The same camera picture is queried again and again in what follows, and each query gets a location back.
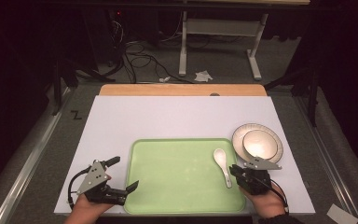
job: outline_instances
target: crumpled paper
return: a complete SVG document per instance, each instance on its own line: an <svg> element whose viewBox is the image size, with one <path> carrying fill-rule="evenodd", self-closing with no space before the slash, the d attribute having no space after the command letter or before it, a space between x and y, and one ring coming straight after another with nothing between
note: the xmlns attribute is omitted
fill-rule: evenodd
<svg viewBox="0 0 358 224"><path fill-rule="evenodd" d="M211 75L208 74L207 71L203 71L203 72L196 73L196 79L194 80L208 82L209 79L213 79L213 78L211 77Z"/></svg>

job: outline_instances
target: paper scrap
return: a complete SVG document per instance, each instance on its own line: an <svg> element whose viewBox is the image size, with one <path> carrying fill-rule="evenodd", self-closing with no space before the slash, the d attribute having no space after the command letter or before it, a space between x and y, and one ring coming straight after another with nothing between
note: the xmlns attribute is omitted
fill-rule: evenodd
<svg viewBox="0 0 358 224"><path fill-rule="evenodd" d="M328 210L327 215L331 219L335 220L338 224L356 224L358 218L352 216L341 208L337 207L335 204L331 205L330 210Z"/></svg>
<svg viewBox="0 0 358 224"><path fill-rule="evenodd" d="M198 72L196 73L196 81L204 81L204 82L208 82L208 79L213 79L207 71L203 71L203 72Z"/></svg>
<svg viewBox="0 0 358 224"><path fill-rule="evenodd" d="M160 78L159 79L159 82L162 82L162 83L166 83L170 80L171 77L165 77L165 78Z"/></svg>

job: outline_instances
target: human hand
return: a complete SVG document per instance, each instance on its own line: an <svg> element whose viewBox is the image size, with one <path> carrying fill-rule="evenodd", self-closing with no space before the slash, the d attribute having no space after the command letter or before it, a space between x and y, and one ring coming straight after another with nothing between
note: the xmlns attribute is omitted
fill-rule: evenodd
<svg viewBox="0 0 358 224"><path fill-rule="evenodd" d="M113 207L110 203L91 203L86 195L80 194L77 197L74 209L71 215L65 220L65 224L92 224L98 217Z"/></svg>
<svg viewBox="0 0 358 224"><path fill-rule="evenodd" d="M272 187L283 195L282 190L278 188L278 186L272 184ZM252 195L241 187L240 191L253 203L255 211L262 218L276 217L285 214L282 199L272 190L260 195Z"/></svg>

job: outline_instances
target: table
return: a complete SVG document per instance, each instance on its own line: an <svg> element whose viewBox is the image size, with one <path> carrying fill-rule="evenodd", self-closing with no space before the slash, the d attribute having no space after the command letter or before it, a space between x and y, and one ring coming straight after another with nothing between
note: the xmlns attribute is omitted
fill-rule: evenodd
<svg viewBox="0 0 358 224"><path fill-rule="evenodd" d="M103 86L95 98L54 213L70 213L66 203L69 180L93 160L119 156L120 163L109 168L108 173L112 174L114 181L110 180L108 184L115 189L124 189L134 141L178 137L230 139L236 128L249 122L269 126L282 140L285 151L279 164L283 171L269 173L285 189L289 206L292 206L291 213L314 213L271 99L262 86L249 84ZM243 164L243 161L238 160L238 164ZM73 189L77 189L80 182L75 182ZM247 203L243 211L230 215L253 212L252 204ZM128 216L121 206L114 206L105 215Z"/></svg>
<svg viewBox="0 0 358 224"><path fill-rule="evenodd" d="M255 3L269 5L308 5L310 0L202 0L202 2L221 2L221 3ZM261 36L266 26L269 14L264 13L260 21L220 21L220 20L203 20L188 19L187 12L183 12L182 23L182 47L179 61L179 76L186 75L187 50L186 40L187 34L199 35L242 35L255 38L252 49L246 50L249 64L255 80L261 80L260 70L258 69L255 54L261 40Z"/></svg>

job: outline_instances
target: robotic arm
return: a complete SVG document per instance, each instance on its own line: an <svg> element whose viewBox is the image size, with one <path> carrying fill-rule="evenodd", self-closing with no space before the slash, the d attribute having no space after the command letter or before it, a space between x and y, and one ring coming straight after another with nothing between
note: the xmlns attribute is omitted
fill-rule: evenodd
<svg viewBox="0 0 358 224"><path fill-rule="evenodd" d="M105 173L107 167L114 165L120 161L120 157L114 157L109 161L94 161L92 166L79 172L71 180L68 188L68 202L71 208L74 207L73 199L71 197L72 184L74 180L80 175L87 174L80 188L76 192L77 195L84 193L87 199L93 203L111 203L124 205L127 196L138 188L139 181L127 186L126 189L111 189L106 184L108 176Z"/></svg>

